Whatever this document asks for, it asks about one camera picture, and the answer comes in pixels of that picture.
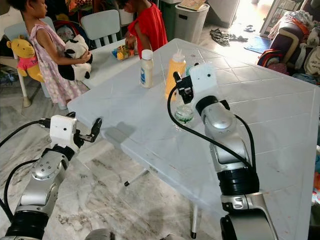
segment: black cable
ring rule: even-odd
[[[3,191],[3,199],[4,199],[4,204],[5,206],[8,208],[8,210],[10,211],[11,215],[12,215],[12,212],[10,210],[10,207],[9,207],[9,203],[8,203],[8,189],[9,189],[9,184],[10,184],[10,181],[13,177],[13,175],[15,174],[15,172],[21,168],[22,166],[24,165],[27,165],[27,164],[33,164],[35,163],[36,161],[38,161],[39,159],[35,159],[35,160],[30,160],[30,161],[25,161],[23,163],[20,163],[18,166],[16,166],[9,174],[6,182],[5,182],[5,186],[4,186],[4,191]]]
[[[247,162],[247,160],[245,158],[243,158],[242,156],[240,156],[239,154],[237,154],[236,152],[232,151],[230,148],[226,147],[225,145],[189,128],[189,127],[186,127],[184,125],[182,125],[180,122],[178,122],[175,117],[172,115],[171,113],[171,98],[172,98],[172,95],[174,94],[175,90],[177,89],[177,86],[175,86],[170,94],[169,94],[169,97],[168,97],[168,100],[167,100],[167,109],[168,109],[168,113],[169,113],[169,116],[171,118],[171,120],[177,125],[179,126],[180,128],[182,128],[183,130],[186,130],[187,132],[189,133],[192,133],[204,140],[207,140],[208,142],[212,143],[213,145],[225,150],[227,153],[231,154],[232,156],[234,156],[235,158],[237,158],[239,161],[241,161],[248,169],[252,170],[253,171],[253,167],[250,165],[250,163]]]
[[[239,119],[239,120],[243,123],[243,125],[244,125],[244,127],[245,127],[245,129],[246,129],[246,131],[247,131],[247,133],[248,133],[248,135],[249,135],[250,148],[251,148],[251,163],[252,163],[252,168],[253,168],[253,170],[254,170],[255,172],[257,172],[257,166],[256,166],[256,150],[255,150],[254,136],[252,135],[252,132],[251,132],[250,127],[248,126],[248,124],[247,124],[241,117],[239,117],[238,115],[235,115],[235,117],[236,117],[237,119]]]
[[[10,209],[7,208],[7,206],[4,204],[4,202],[0,199],[0,206],[3,209],[5,215],[8,217],[9,221],[12,222],[14,216]]]
[[[42,123],[42,120],[38,120],[38,121],[32,121],[32,122],[29,122],[25,125],[22,125],[21,127],[19,127],[17,130],[15,130],[14,132],[12,132],[9,136],[7,136],[5,139],[3,139],[1,142],[0,142],[0,148],[2,147],[3,144],[5,144],[6,141],[8,141],[10,138],[12,138],[13,135],[15,135],[16,133],[20,132],[22,129],[30,126],[30,125],[33,125],[33,124],[40,124]]]

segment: panda plush toy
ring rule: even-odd
[[[79,59],[89,49],[85,39],[81,35],[65,43],[65,56],[67,58]],[[91,63],[93,56],[86,63],[73,65],[58,65],[60,75],[70,81],[83,81],[90,78]]]

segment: white bottle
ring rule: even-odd
[[[144,88],[152,87],[152,75],[154,69],[154,61],[153,61],[154,53],[145,49],[142,50],[142,59],[141,59],[141,69],[140,69],[140,84]]]

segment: child's hand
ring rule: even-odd
[[[136,40],[136,36],[129,36],[125,39],[125,44],[128,46],[129,49],[134,49]]]
[[[80,58],[82,63],[85,64],[86,62],[88,62],[91,58],[92,53],[89,52],[88,50],[85,51],[85,53],[82,55],[82,57]]]

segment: red shirt on plush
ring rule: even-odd
[[[142,46],[141,40],[139,39],[138,34],[135,30],[136,23],[139,23],[141,33],[147,35],[147,37],[149,38],[152,51],[155,51],[168,43],[162,14],[159,8],[154,3],[152,3],[151,7],[143,10],[143,12],[140,13],[137,19],[128,26],[129,32],[132,35],[136,36],[137,48],[140,58],[144,47]]]

